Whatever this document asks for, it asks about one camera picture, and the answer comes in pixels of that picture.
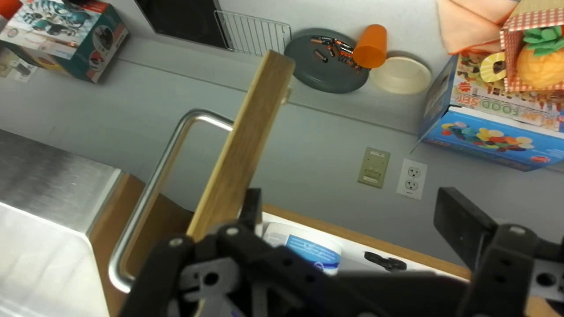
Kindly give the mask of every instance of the round metal lid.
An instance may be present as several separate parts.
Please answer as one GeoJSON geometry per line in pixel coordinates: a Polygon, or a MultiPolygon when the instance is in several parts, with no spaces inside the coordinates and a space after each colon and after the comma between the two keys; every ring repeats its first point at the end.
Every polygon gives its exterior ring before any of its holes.
{"type": "Polygon", "coordinates": [[[298,32],[284,55],[296,62],[294,76],[301,83],[329,94],[347,94],[368,80],[368,71],[352,62],[354,44],[344,34],[310,28],[298,32]]]}

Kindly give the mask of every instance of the orange object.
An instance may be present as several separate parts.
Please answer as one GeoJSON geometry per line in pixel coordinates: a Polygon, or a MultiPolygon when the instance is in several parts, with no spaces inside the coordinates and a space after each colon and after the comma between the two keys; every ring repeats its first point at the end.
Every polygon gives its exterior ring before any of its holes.
{"type": "Polygon", "coordinates": [[[388,51],[388,32],[381,25],[370,25],[358,39],[352,51],[354,64],[375,69],[384,64],[388,51]]]}
{"type": "Polygon", "coordinates": [[[0,16],[10,20],[21,7],[19,0],[0,0],[0,16]]]}

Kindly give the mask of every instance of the cardboard box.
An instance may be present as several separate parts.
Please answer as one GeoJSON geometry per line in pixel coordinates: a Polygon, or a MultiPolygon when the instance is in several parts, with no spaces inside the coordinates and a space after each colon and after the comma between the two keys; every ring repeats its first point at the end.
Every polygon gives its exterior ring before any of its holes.
{"type": "Polygon", "coordinates": [[[562,162],[562,99],[485,85],[476,74],[481,58],[453,57],[439,74],[426,95],[421,141],[520,171],[562,162]]]}
{"type": "MultiPolygon", "coordinates": [[[[523,32],[530,28],[562,27],[564,2],[562,0],[520,0],[500,30],[500,48],[506,51],[506,90],[507,92],[534,92],[536,88],[523,83],[516,74],[516,58],[523,48],[523,32]]],[[[546,90],[564,90],[564,81],[548,87],[546,90]]]]}
{"type": "Polygon", "coordinates": [[[99,83],[127,37],[122,18],[104,2],[79,7],[35,0],[0,32],[2,46],[25,62],[92,83],[99,83]]]}

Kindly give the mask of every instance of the light switch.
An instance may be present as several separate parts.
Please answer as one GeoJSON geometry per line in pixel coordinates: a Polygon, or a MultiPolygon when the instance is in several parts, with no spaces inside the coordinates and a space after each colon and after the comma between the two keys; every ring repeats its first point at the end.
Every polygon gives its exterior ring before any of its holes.
{"type": "Polygon", "coordinates": [[[366,148],[363,166],[358,175],[358,183],[382,189],[389,153],[375,148],[366,148]]]}

